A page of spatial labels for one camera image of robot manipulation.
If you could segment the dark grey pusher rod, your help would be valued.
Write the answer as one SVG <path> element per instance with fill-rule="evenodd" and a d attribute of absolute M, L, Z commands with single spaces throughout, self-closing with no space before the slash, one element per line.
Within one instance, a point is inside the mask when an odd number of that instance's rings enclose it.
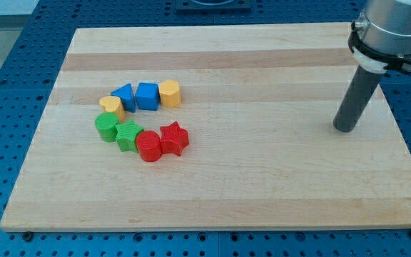
<path fill-rule="evenodd" d="M 333 120 L 341 132 L 351 132 L 357 125 L 383 74 L 375 74 L 358 66 Z"/>

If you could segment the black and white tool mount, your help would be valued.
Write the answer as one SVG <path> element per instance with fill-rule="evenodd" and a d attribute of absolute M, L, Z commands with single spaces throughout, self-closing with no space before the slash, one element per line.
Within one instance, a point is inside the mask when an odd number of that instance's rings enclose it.
<path fill-rule="evenodd" d="M 394 34 L 363 21 L 351 23 L 348 48 L 360 67 L 373 74 L 411 74 L 411 35 Z"/>

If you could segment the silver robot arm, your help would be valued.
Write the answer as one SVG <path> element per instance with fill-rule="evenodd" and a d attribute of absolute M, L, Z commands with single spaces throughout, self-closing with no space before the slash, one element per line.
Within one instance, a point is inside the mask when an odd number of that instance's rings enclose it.
<path fill-rule="evenodd" d="M 368 0 L 350 28 L 358 67 L 333 120 L 341 132 L 355 128 L 384 74 L 411 74 L 411 0 Z"/>

